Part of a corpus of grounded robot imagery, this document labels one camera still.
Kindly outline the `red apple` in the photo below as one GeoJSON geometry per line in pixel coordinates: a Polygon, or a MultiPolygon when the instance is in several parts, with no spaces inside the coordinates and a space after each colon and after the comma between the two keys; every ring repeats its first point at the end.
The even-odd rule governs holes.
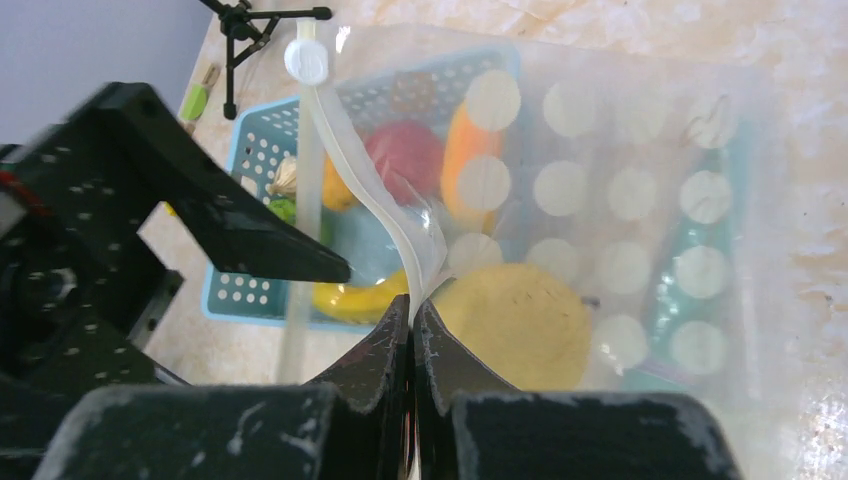
{"type": "Polygon", "coordinates": [[[400,205],[439,189],[444,144],[426,125],[413,120],[390,122],[377,128],[365,148],[387,191],[400,205]]]}

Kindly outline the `clear zip top bag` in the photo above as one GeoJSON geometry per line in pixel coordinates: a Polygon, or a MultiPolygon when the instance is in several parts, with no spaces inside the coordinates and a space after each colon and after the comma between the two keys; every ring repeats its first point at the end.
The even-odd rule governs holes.
{"type": "Polygon", "coordinates": [[[588,364],[573,389],[632,391],[627,370],[648,352],[652,281],[677,225],[676,195],[702,150],[747,124],[751,150],[733,237],[730,357],[691,395],[720,418],[747,422],[788,408],[798,370],[786,352],[786,166],[772,82],[753,67],[581,50],[423,25],[354,28],[302,21],[284,53],[301,89],[304,144],[297,169],[303,225],[314,225],[325,156],[389,234],[414,305],[491,265],[531,264],[567,284],[589,309],[588,364]],[[475,77],[445,135],[439,189],[398,204],[365,148],[380,126],[413,120],[434,99],[431,80],[402,73],[478,47],[515,52],[516,73],[475,77]],[[389,68],[411,96],[399,120],[354,126],[339,84],[389,68]]]}

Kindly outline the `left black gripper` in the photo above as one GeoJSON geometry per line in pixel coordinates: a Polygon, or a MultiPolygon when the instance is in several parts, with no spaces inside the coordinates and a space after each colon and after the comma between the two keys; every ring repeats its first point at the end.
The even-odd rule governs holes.
{"type": "Polygon", "coordinates": [[[144,351],[183,281],[139,234],[161,202],[221,272],[351,276],[230,177],[150,85],[104,85],[64,126],[1,151],[3,478],[33,475],[88,392],[176,382],[144,351]]]}

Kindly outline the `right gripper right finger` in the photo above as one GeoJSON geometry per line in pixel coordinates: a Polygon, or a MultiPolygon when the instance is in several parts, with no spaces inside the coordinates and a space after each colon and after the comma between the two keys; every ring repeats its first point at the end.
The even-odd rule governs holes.
{"type": "Polygon", "coordinates": [[[716,419],[676,393],[523,392],[431,303],[412,330],[424,479],[738,479],[716,419]]]}

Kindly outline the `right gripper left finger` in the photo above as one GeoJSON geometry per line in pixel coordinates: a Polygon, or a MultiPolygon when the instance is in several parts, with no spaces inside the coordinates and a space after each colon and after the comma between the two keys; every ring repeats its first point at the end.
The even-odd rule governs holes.
{"type": "Polygon", "coordinates": [[[409,299],[303,385],[112,386],[59,425],[39,479],[403,479],[409,299]]]}

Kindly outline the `light blue plastic basket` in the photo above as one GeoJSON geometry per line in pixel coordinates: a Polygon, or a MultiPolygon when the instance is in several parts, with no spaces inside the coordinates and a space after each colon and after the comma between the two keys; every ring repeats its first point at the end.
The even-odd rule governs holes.
{"type": "MultiPolygon", "coordinates": [[[[433,56],[425,61],[404,59],[402,73],[421,73],[433,83],[435,97],[413,119],[436,134],[445,135],[454,110],[471,81],[490,69],[516,73],[515,52],[504,47],[478,47],[452,54],[433,56]]],[[[357,72],[342,81],[338,94],[354,126],[372,130],[402,115],[390,103],[410,97],[409,86],[389,68],[357,72]]],[[[230,175],[264,206],[285,220],[295,219],[291,195],[274,194],[272,181],[279,166],[294,162],[299,132],[299,99],[290,96],[244,112],[234,128],[227,169],[230,175]]],[[[356,286],[382,283],[400,269],[401,261],[389,234],[364,207],[344,212],[324,209],[321,240],[350,263],[356,286]]],[[[201,308],[213,320],[282,327],[286,323],[289,284],[283,280],[223,273],[207,269],[201,308]]]]}

